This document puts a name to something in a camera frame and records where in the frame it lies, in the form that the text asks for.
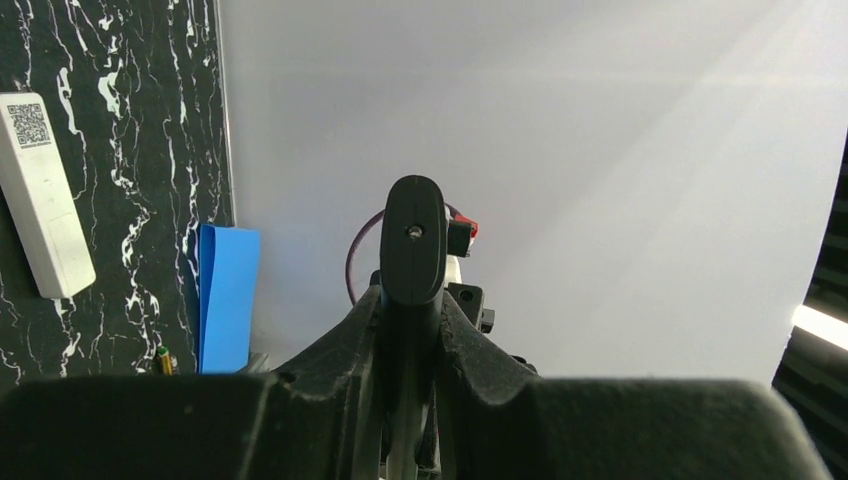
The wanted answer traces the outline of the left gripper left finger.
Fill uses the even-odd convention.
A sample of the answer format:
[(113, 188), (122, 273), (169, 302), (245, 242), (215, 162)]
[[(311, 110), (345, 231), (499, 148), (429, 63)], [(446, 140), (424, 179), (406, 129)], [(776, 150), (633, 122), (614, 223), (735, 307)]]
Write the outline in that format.
[(1, 403), (5, 479), (375, 479), (382, 406), (371, 288), (264, 374), (31, 381)]

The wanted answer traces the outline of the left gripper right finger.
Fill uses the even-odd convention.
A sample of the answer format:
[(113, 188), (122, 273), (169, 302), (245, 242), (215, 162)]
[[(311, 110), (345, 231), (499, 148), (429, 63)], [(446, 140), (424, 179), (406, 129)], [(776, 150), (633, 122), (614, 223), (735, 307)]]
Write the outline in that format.
[(435, 368), (446, 479), (826, 479), (794, 410), (737, 380), (553, 379), (444, 300)]

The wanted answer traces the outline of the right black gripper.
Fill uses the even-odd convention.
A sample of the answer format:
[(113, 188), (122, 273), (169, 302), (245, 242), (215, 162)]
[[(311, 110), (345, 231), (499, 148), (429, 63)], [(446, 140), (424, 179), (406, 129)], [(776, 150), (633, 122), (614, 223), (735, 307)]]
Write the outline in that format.
[(483, 334), (493, 330), (495, 311), (485, 306), (485, 294), (479, 286), (449, 283), (447, 291), (477, 330)]

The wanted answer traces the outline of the black remote control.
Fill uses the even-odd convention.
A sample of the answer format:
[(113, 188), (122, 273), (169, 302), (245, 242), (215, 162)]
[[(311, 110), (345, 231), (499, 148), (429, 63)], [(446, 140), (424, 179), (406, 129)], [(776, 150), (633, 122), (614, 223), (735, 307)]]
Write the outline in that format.
[(390, 189), (380, 240), (382, 358), (387, 476), (414, 479), (416, 451), (433, 390), (433, 357), (441, 319), (447, 219), (441, 190), (408, 175)]

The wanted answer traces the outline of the white remote control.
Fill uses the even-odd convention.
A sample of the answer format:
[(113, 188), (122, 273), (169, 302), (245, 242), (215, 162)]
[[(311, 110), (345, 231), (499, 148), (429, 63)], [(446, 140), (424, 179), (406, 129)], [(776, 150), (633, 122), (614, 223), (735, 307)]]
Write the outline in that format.
[(42, 97), (1, 95), (1, 188), (41, 297), (71, 298), (96, 280)]

